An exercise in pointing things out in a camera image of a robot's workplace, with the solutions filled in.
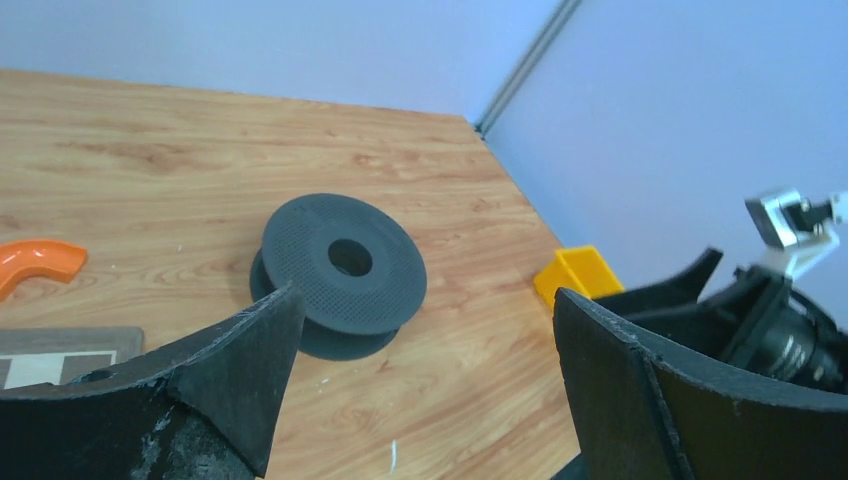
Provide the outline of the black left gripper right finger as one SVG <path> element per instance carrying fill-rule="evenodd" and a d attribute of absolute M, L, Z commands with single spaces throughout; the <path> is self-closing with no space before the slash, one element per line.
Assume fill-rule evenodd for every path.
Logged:
<path fill-rule="evenodd" d="M 847 399 L 763 377 L 558 291 L 554 335 L 592 479 L 843 479 Z"/>

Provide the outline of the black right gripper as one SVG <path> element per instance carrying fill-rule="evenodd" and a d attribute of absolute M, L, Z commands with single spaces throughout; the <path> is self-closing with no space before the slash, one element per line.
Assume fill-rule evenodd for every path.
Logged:
<path fill-rule="evenodd" d="M 817 390 L 847 392 L 847 332 L 791 280 L 738 268 L 730 305 L 695 304 L 721 262 L 708 247 L 679 273 L 594 302 L 657 335 L 714 359 Z"/>

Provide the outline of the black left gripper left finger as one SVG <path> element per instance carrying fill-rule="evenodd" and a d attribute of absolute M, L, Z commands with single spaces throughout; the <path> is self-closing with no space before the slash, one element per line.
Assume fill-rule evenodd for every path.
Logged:
<path fill-rule="evenodd" d="M 305 319 L 285 286 L 156 350 L 1 394 L 5 479 L 266 474 Z"/>

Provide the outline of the black cable spool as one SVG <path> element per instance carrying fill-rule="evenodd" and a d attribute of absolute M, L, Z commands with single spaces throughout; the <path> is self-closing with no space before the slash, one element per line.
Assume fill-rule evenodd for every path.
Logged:
<path fill-rule="evenodd" d="M 386 347 L 428 288 L 423 257 L 402 226 L 373 205 L 334 193 L 291 199 L 267 221 L 251 266 L 251 297 L 286 282 L 304 297 L 300 351 L 331 361 Z"/>

